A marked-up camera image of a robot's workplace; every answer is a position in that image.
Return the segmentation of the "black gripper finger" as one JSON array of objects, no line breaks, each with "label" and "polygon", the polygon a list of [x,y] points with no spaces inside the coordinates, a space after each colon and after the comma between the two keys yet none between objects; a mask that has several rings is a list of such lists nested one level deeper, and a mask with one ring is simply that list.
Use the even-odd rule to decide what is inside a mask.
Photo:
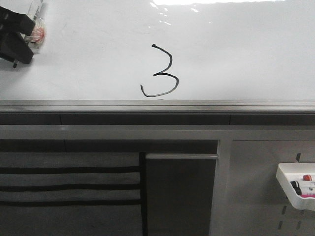
[{"label": "black gripper finger", "polygon": [[0,33],[0,57],[10,62],[18,60],[24,64],[30,64],[33,52],[23,40],[20,33]]},{"label": "black gripper finger", "polygon": [[35,27],[35,22],[26,14],[16,13],[0,7],[0,31],[19,32],[30,36]]}]

